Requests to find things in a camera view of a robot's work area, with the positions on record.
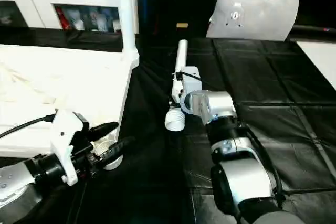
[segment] white bracket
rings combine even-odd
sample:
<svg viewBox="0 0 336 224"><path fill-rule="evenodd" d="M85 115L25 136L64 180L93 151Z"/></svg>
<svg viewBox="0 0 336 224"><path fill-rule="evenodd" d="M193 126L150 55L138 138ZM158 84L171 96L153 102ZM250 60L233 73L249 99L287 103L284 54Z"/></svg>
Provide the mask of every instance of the white bracket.
<svg viewBox="0 0 336 224"><path fill-rule="evenodd" d="M72 186L77 183L78 177L71 161L73 146L69 144L74 134L82 130L83 123L73 112L58 110L52 124L51 151L58 157L66 174L62 177L63 182Z"/></svg>

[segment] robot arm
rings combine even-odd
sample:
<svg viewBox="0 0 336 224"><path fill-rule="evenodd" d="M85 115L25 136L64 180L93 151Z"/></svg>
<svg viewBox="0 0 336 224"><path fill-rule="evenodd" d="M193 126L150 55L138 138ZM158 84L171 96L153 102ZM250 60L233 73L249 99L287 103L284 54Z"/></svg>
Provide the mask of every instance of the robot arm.
<svg viewBox="0 0 336 224"><path fill-rule="evenodd" d="M0 223L24 218L53 188L73 186L79 177L95 177L121 156L134 138L125 138L101 155L91 153L93 142L118 127L111 122L89 129L80 115L57 111L51 127L52 154L0 168Z"/></svg>
<svg viewBox="0 0 336 224"><path fill-rule="evenodd" d="M180 50L186 45L187 41L180 41L178 52L186 52ZM176 62L181 62L179 57L178 53ZM183 88L178 90L179 99L170 103L165 125L168 130L182 130L184 120L183 127L175 126L182 125L182 113L202 119L215 164L211 180L217 207L241 223L303 224L297 216L282 211L272 202L271 175L265 170L260 150L241 126L231 96L227 92L202 90L199 75L196 67L189 66L181 66L180 73L175 73L174 82L180 81Z"/></svg>

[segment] crumpled white cloth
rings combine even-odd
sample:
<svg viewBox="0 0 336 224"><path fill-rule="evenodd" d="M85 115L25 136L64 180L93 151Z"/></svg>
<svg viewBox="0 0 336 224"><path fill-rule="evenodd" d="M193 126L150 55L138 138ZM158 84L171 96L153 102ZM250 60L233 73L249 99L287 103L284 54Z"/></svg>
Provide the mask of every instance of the crumpled white cloth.
<svg viewBox="0 0 336 224"><path fill-rule="evenodd" d="M71 109L85 116L91 126L116 116L113 103L121 106L123 94L119 93L124 91L130 69L120 54L33 47L18 47L16 53L8 54L11 51L3 49L0 102Z"/></svg>

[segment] white cylinder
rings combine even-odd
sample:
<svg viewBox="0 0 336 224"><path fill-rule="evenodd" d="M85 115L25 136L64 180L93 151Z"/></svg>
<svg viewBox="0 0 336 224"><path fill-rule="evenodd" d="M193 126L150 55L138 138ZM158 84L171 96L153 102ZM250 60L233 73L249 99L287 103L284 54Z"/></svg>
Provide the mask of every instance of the white cylinder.
<svg viewBox="0 0 336 224"><path fill-rule="evenodd" d="M188 41L185 39L180 40L179 48L177 49L175 73L180 72L187 63L187 50L188 50Z"/></svg>
<svg viewBox="0 0 336 224"><path fill-rule="evenodd" d="M123 51L134 51L135 36L133 28L133 11L131 0L119 0L119 18L121 23Z"/></svg>
<svg viewBox="0 0 336 224"><path fill-rule="evenodd" d="M169 131L181 131L184 129L184 114L180 108L169 109L164 125Z"/></svg>

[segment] white pole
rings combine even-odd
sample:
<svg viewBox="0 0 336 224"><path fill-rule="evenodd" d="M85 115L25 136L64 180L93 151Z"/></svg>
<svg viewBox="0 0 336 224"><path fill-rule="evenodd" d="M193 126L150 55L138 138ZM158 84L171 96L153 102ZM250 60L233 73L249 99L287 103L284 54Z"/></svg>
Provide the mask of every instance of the white pole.
<svg viewBox="0 0 336 224"><path fill-rule="evenodd" d="M123 41L123 53L130 54L133 61L139 64L139 53L135 46L135 35L133 28L133 11L131 0L119 0L119 16Z"/></svg>

